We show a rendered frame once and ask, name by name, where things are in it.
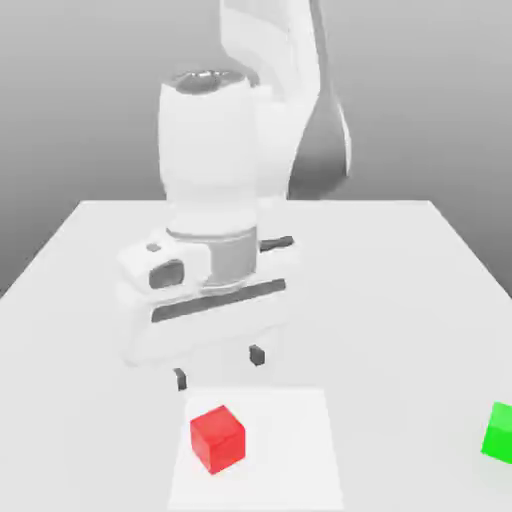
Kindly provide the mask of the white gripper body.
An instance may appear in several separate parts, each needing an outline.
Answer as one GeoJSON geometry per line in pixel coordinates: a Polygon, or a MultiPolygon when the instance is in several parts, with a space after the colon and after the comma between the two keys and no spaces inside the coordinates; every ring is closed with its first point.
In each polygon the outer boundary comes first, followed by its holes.
{"type": "Polygon", "coordinates": [[[300,268],[298,255],[263,255],[259,271],[224,295],[150,298],[118,284],[124,316],[124,354],[134,364],[171,359],[225,341],[246,341],[282,326],[291,316],[300,268]]]}

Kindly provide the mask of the small red cube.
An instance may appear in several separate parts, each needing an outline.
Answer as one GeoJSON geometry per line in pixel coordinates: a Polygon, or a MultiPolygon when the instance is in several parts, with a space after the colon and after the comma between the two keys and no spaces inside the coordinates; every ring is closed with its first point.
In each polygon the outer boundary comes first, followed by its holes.
{"type": "Polygon", "coordinates": [[[246,430],[221,405],[190,421],[191,448],[202,465],[215,475],[246,456],[246,430]]]}

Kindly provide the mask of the small green cube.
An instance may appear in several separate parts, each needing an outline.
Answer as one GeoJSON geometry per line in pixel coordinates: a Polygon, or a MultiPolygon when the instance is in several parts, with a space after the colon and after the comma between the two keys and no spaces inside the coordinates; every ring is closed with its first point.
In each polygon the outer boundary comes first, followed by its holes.
{"type": "Polygon", "coordinates": [[[483,439],[481,453],[512,465],[512,406],[495,402],[483,439]]]}

